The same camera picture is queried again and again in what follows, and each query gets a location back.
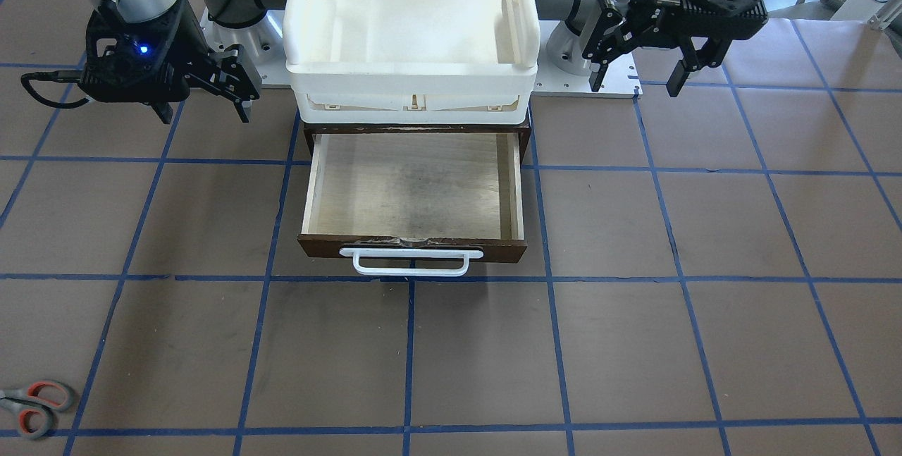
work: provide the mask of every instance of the drawer handle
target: drawer handle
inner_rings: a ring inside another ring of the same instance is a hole
[[[463,276],[470,269],[471,258],[482,258],[482,250],[434,250],[424,248],[342,248],[342,257],[354,257],[354,269],[367,276]],[[463,259],[458,269],[428,269],[428,267],[367,267],[360,258],[441,258]]]

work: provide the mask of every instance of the storage box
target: storage box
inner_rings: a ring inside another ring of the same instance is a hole
[[[535,0],[288,0],[284,45],[308,123],[522,122]]]

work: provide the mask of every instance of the drawer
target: drawer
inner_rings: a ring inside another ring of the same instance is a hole
[[[517,133],[319,134],[297,241],[375,276],[460,276],[471,260],[518,262]],[[458,259],[459,269],[370,269],[366,258]]]

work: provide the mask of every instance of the floor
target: floor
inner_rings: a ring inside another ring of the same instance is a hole
[[[87,15],[0,0],[0,382],[80,391],[0,454],[902,454],[885,38],[773,20],[678,99],[661,51],[642,99],[534,99],[521,262],[371,280],[295,241],[290,91],[250,125],[29,99]]]

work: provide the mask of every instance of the white container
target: white container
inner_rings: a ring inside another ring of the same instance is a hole
[[[308,123],[523,121],[535,0],[288,0],[284,45]]]

